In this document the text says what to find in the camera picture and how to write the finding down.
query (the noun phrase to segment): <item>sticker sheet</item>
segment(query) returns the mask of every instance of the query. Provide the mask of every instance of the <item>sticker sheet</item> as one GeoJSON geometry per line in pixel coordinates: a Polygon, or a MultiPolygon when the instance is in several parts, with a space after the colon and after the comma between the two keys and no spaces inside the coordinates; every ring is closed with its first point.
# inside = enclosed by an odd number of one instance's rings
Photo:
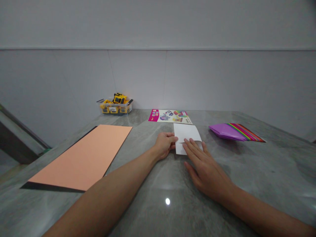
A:
{"type": "Polygon", "coordinates": [[[153,109],[148,121],[192,124],[186,111],[153,109]]]}

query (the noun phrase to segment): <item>forearm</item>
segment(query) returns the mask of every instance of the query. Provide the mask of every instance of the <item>forearm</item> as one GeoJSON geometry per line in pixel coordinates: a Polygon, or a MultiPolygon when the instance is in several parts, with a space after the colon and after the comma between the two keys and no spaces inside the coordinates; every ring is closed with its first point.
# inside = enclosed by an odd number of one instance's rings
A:
{"type": "Polygon", "coordinates": [[[262,236],[316,236],[316,230],[240,188],[221,204],[262,236]]]}
{"type": "Polygon", "coordinates": [[[44,236],[104,236],[155,165],[153,149],[103,177],[44,236]]]}

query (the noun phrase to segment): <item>gray marble table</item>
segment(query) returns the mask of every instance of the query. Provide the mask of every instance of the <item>gray marble table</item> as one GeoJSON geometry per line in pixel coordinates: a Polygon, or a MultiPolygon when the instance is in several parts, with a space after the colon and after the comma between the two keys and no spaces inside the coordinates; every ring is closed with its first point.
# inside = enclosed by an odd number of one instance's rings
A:
{"type": "MultiPolygon", "coordinates": [[[[154,145],[172,123],[149,122],[150,110],[99,116],[0,186],[0,236],[41,236],[82,195],[21,189],[34,174],[99,124],[133,126],[107,173],[154,145]]],[[[215,160],[232,181],[259,199],[316,227],[316,147],[240,112],[188,111],[215,160]],[[267,143],[222,140],[208,125],[241,123],[267,143]]],[[[194,187],[187,156],[170,153],[156,164],[110,236],[257,236],[194,187]]]]}

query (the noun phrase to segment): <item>right hand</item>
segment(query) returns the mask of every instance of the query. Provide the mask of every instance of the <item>right hand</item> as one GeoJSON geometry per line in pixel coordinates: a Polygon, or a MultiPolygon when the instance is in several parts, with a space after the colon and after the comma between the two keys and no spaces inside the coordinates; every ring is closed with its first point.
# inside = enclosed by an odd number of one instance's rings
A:
{"type": "Polygon", "coordinates": [[[183,148],[195,169],[188,162],[184,162],[184,165],[197,189],[219,203],[233,198],[237,186],[213,159],[205,142],[202,142],[201,150],[192,138],[184,141],[183,148]]]}

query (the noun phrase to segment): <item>clear plastic bin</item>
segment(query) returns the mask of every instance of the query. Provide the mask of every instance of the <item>clear plastic bin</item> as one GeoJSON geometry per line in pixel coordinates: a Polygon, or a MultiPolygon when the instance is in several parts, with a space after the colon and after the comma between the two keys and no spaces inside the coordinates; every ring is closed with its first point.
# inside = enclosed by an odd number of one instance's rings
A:
{"type": "Polygon", "coordinates": [[[127,97],[125,104],[105,103],[107,100],[102,99],[96,102],[100,112],[104,115],[128,116],[132,111],[133,99],[129,97],[127,97]]]}

